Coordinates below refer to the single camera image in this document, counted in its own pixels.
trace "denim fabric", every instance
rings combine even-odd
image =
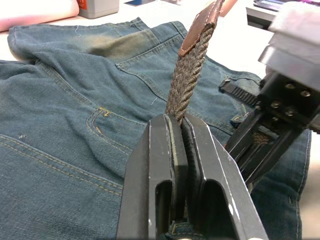
[[[186,33],[179,22],[148,28],[139,18],[10,29],[9,46],[24,61],[0,61],[1,240],[115,237],[126,161],[164,112]],[[232,120],[250,111],[218,91],[225,79],[259,91],[256,75],[206,58],[188,107],[222,144]],[[306,131],[252,192],[272,240],[301,239],[309,149]],[[166,236],[190,229],[175,224]]]

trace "screw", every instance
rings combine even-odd
[[[274,109],[277,109],[279,106],[280,106],[280,102],[279,101],[273,101],[271,103],[271,107],[274,108]]]
[[[285,88],[286,88],[286,89],[295,89],[296,86],[293,85],[292,83],[288,83],[288,84],[285,85]]]
[[[292,107],[288,107],[285,110],[285,115],[287,115],[288,117],[292,117],[295,113],[295,110]]]
[[[308,92],[307,90],[302,91],[300,94],[302,97],[310,97],[311,96],[311,93]]]

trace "braided rope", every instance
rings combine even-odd
[[[187,106],[198,82],[202,70],[209,40],[214,32],[213,26],[204,31],[195,47],[186,55],[179,56],[171,82],[171,89],[165,107],[165,113],[174,115],[178,123],[186,114]]]

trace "white table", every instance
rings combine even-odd
[[[246,14],[269,22],[272,22],[274,18],[278,15],[276,11],[271,11],[268,9],[254,6],[254,0],[247,0]]]
[[[159,24],[180,21],[189,29],[192,21],[198,12],[204,7],[208,0],[183,0],[182,5],[174,5],[163,1],[155,1],[141,6],[129,6],[123,4],[127,2],[120,0],[120,9],[116,14],[100,17],[97,19],[86,19],[80,16],[63,19],[50,24],[54,25],[100,25],[104,23],[120,23],[130,21],[140,17],[149,27],[155,27]],[[236,71],[248,71],[257,74],[263,78],[265,75],[265,66],[258,62],[261,52],[268,44],[273,33],[261,30],[247,25],[246,15],[247,0],[238,0],[231,11],[218,20],[217,28],[210,40],[207,55],[215,61]],[[8,32],[0,33],[0,59],[17,60],[10,52],[7,42]],[[317,180],[317,170],[320,170],[320,135],[312,135],[311,163],[307,188],[312,194],[306,196],[305,205],[301,208],[303,235],[305,237],[320,237],[319,218],[320,215],[320,196],[317,201],[308,202],[310,198],[315,198],[320,193]]]

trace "gray container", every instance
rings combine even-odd
[[[85,0],[86,9],[79,3],[79,16],[96,19],[119,11],[119,0]]]

